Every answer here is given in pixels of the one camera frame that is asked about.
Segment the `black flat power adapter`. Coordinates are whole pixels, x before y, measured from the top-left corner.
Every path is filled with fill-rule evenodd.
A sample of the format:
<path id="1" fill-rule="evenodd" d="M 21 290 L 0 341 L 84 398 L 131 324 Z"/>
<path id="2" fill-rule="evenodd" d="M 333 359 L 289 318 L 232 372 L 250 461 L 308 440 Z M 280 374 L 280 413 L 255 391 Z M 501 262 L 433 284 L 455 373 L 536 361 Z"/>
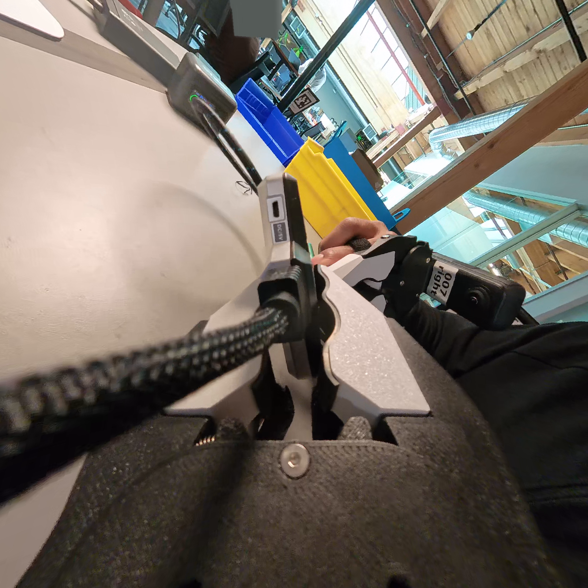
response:
<path id="1" fill-rule="evenodd" d="M 99 33 L 154 77 L 173 74 L 177 55 L 120 1 L 91 1 Z"/>

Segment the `person's right hand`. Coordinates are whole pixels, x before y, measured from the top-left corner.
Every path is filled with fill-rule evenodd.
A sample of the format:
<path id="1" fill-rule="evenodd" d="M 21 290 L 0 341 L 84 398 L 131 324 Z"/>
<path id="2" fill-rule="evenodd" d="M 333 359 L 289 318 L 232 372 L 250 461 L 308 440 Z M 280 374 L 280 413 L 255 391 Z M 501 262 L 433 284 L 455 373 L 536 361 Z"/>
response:
<path id="1" fill-rule="evenodd" d="M 353 239 L 366 239 L 373 245 L 382 236 L 394 234 L 378 220 L 348 217 L 320 241 L 318 254 L 313 257 L 312 264 L 330 266 L 353 254 L 353 247 L 348 245 Z"/>

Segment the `person's right forearm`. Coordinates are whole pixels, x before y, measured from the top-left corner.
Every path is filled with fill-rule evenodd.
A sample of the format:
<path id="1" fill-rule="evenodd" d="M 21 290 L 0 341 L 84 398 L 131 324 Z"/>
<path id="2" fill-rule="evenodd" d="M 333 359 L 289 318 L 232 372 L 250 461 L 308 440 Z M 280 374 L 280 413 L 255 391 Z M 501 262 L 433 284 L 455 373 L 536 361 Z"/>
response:
<path id="1" fill-rule="evenodd" d="M 515 356 L 553 368 L 587 369 L 587 322 L 488 330 L 419 301 L 400 324 L 454 378 Z"/>

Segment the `braided hdmi cable green plugs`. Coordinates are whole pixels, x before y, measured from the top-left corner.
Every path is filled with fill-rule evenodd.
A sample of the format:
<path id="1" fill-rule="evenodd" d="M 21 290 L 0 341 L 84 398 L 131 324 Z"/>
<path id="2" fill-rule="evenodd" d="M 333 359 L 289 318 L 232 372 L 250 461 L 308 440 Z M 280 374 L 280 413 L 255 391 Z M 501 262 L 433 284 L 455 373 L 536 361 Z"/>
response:
<path id="1" fill-rule="evenodd" d="M 189 103 L 209 137 L 217 144 L 251 191 L 258 194 L 261 176 L 236 137 L 226 128 L 225 123 L 213 108 L 199 95 L 191 95 Z"/>

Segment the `small black white marker sign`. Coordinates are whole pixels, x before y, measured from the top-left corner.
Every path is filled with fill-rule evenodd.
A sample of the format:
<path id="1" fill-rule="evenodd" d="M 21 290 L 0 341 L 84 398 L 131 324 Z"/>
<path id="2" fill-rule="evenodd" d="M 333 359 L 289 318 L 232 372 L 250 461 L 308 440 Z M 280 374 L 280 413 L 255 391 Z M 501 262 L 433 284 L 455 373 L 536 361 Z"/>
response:
<path id="1" fill-rule="evenodd" d="M 289 106 L 292 115 L 300 114 L 319 102 L 319 98 L 310 89 L 305 88 Z"/>

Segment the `large blue box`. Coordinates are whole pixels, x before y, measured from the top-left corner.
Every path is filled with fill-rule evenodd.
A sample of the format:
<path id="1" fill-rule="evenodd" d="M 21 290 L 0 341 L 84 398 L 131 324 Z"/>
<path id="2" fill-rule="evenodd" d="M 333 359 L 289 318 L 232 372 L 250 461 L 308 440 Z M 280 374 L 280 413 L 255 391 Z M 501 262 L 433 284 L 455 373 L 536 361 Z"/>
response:
<path id="1" fill-rule="evenodd" d="M 334 161 L 376 219 L 393 230 L 397 221 L 378 195 L 382 179 L 366 153 L 361 149 L 350 152 L 342 138 L 335 137 L 325 145 L 324 154 Z"/>

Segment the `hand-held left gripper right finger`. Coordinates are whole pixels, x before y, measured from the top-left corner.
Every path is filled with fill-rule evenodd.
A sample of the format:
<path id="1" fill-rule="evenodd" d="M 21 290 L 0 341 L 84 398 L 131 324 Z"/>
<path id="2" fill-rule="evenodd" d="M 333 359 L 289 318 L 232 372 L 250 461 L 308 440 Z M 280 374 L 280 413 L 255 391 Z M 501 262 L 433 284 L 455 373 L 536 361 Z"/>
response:
<path id="1" fill-rule="evenodd" d="M 430 406 L 383 314 L 384 296 L 367 300 L 328 267 L 321 327 L 322 371 L 315 398 L 318 409 L 342 423 L 363 417 L 375 428 L 383 417 L 426 417 Z"/>

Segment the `black hdmi switch with cable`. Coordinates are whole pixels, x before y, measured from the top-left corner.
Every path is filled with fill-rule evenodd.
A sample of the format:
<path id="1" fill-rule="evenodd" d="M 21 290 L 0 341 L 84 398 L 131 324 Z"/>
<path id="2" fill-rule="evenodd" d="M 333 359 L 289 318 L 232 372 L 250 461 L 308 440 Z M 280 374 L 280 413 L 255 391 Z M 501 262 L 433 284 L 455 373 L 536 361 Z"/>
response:
<path id="1" fill-rule="evenodd" d="M 276 383 L 269 349 L 282 345 L 289 371 L 304 378 L 307 360 L 293 357 L 306 353 L 317 294 L 297 181 L 285 173 L 269 176 L 258 196 L 266 266 L 257 279 L 259 305 L 249 319 L 1 379 L 1 505 L 255 357 L 261 357 L 261 373 L 252 391 L 261 412 L 238 420 L 249 428 L 264 419 L 262 432 L 285 431 L 292 401 Z"/>

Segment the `yellow plastic bin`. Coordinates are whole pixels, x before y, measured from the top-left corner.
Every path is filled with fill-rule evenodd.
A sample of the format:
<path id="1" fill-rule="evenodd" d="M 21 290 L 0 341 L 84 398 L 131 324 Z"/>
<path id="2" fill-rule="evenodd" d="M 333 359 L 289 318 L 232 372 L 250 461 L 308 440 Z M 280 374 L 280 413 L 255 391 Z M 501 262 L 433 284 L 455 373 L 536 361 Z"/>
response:
<path id="1" fill-rule="evenodd" d="M 321 238 L 347 217 L 376 220 L 334 160 L 313 139 L 306 140 L 285 172 L 297 180 L 303 215 Z"/>

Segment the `black metal pole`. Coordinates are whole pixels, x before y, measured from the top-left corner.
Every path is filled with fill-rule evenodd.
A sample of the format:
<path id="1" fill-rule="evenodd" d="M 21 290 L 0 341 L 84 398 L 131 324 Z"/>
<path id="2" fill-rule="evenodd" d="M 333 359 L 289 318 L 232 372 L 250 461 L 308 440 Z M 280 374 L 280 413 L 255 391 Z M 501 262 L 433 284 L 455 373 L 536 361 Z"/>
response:
<path id="1" fill-rule="evenodd" d="M 313 58 L 313 62 L 305 72 L 300 75 L 296 82 L 283 95 L 277 108 L 283 113 L 293 103 L 294 99 L 299 96 L 305 86 L 311 81 L 318 70 L 327 62 L 328 58 L 342 43 L 349 32 L 359 22 L 361 17 L 374 4 L 374 1 L 359 1 L 345 18 L 342 24 L 337 28 L 334 34 L 327 40 L 324 47 L 320 49 L 318 54 Z"/>

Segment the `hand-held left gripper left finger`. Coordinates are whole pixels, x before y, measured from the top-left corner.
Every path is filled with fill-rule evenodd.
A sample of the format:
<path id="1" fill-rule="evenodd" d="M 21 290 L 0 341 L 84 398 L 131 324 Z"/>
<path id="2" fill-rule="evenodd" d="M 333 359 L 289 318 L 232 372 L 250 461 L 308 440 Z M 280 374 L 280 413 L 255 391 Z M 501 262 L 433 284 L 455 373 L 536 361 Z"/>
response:
<path id="1" fill-rule="evenodd" d="M 218 309 L 203 327 L 208 332 L 249 319 L 259 305 L 259 281 L 253 281 L 235 298 Z M 252 386 L 261 373 L 261 357 L 222 375 L 165 409 L 168 416 L 205 416 L 212 419 L 254 419 L 261 409 Z"/>

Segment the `grey power bank with display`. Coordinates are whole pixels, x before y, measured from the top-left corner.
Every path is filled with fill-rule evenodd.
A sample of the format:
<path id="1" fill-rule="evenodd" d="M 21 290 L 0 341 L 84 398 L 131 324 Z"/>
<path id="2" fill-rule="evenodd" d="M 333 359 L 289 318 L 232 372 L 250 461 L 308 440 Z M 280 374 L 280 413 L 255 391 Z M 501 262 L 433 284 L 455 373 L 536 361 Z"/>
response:
<path id="1" fill-rule="evenodd" d="M 219 74 L 199 54 L 187 52 L 171 77 L 166 91 L 169 105 L 180 115 L 203 129 L 198 113 L 192 108 L 198 99 L 228 123 L 237 110 L 234 94 Z"/>

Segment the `blue plastic bin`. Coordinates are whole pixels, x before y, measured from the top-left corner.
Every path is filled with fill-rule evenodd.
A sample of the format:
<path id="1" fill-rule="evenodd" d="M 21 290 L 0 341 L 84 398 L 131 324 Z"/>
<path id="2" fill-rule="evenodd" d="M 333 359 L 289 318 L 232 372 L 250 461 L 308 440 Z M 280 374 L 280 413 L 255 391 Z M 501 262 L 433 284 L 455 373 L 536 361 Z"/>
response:
<path id="1" fill-rule="evenodd" d="M 238 111 L 286 168 L 304 141 L 270 98 L 251 78 L 235 96 Z"/>

